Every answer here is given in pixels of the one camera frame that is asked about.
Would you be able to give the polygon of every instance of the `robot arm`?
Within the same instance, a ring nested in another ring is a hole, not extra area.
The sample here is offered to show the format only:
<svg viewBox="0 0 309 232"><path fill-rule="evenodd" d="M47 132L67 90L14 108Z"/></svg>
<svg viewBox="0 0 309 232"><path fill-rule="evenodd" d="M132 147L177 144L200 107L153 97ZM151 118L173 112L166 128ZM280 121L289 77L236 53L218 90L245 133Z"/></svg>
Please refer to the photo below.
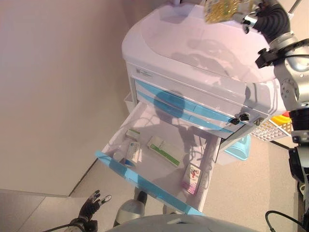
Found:
<svg viewBox="0 0 309 232"><path fill-rule="evenodd" d="M252 27L269 43L270 49L260 50L255 63L259 68L274 66L281 97L290 111L292 140L298 146L289 150L289 163L293 178L305 183L303 228L309 230L309 39L298 41L290 31L287 13L276 0L259 1L255 12L236 13L233 19L243 24L245 33Z"/></svg>

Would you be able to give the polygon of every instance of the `white wall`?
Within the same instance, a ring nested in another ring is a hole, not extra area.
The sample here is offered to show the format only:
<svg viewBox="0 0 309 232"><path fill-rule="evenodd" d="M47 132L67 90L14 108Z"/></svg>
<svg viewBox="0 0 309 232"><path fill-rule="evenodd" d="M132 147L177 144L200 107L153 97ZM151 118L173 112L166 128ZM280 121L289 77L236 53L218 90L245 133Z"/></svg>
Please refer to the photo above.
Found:
<svg viewBox="0 0 309 232"><path fill-rule="evenodd" d="M0 189L72 191L127 116L121 42L161 2L0 1Z"/></svg>
<svg viewBox="0 0 309 232"><path fill-rule="evenodd" d="M278 0L286 11L289 11L295 0ZM309 0L302 0L291 20L291 30L299 40L309 38Z"/></svg>

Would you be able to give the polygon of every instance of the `black cylinder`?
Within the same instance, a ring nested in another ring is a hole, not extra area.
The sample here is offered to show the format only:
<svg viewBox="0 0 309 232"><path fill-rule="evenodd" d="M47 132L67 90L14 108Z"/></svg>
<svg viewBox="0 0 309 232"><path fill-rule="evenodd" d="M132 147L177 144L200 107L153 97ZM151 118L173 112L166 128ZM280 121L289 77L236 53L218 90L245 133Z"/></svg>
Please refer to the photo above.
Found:
<svg viewBox="0 0 309 232"><path fill-rule="evenodd" d="M309 108L293 110L290 112L293 130L309 130Z"/></svg>
<svg viewBox="0 0 309 232"><path fill-rule="evenodd" d="M147 193L140 191L137 200L139 202L142 202L145 206L146 206L146 202L147 202Z"/></svg>

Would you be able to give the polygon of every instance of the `black cable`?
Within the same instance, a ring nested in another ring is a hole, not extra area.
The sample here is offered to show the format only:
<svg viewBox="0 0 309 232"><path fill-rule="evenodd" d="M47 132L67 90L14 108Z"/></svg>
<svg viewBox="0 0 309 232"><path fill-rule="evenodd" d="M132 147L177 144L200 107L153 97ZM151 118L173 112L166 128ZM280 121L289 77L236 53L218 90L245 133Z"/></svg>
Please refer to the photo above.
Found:
<svg viewBox="0 0 309 232"><path fill-rule="evenodd" d="M52 228L52 229L49 229L49 230L46 230L46 231L43 231L43 232L56 231L56 230L59 230L59 229L65 228L65 227L69 227L69 226L76 226L76 227L78 227L78 228L81 230L81 232L86 232L86 231L84 230L84 228L83 228L81 225L79 225L79 224L74 224L74 223L70 223L70 224L63 225L63 226L57 226L57 227L55 227L55 228Z"/></svg>
<svg viewBox="0 0 309 232"><path fill-rule="evenodd" d="M267 222L267 225L269 226L270 231L272 231L272 232L276 232L276 231L275 231L274 228L272 228L272 226L271 226L271 224L270 224L270 222L269 222L269 220L268 220L268 215L269 215L269 214L278 214L278 215L281 215L281 216L283 216L283 217L285 217L285 218L287 218L287 219L290 219L291 221L297 223L297 224L300 225L301 227L303 226L303 224L302 224L300 221L297 221L296 219L294 219L294 218L292 218L292 217L290 217L290 216L288 216L288 215L286 215L286 214L284 214L284 213L278 212L278 211L276 211L276 210L269 210L269 211L267 211L267 212L265 213L265 220L266 220L266 222Z"/></svg>

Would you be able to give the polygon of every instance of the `open drawer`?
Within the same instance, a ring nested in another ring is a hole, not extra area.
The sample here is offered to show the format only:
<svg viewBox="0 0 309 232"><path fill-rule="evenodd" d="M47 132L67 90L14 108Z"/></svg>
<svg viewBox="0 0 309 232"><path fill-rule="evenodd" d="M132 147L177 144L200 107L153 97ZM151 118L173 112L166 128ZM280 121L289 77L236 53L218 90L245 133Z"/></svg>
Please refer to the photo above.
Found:
<svg viewBox="0 0 309 232"><path fill-rule="evenodd" d="M140 156L135 168L128 168L113 159L115 152L126 156L131 139L128 129L140 132ZM158 136L185 153L178 167L147 147L152 136ZM152 105L139 102L96 156L109 168L149 195L186 214L202 215L211 173L221 138L201 130ZM181 187L185 169L193 163L202 170L195 195Z"/></svg>

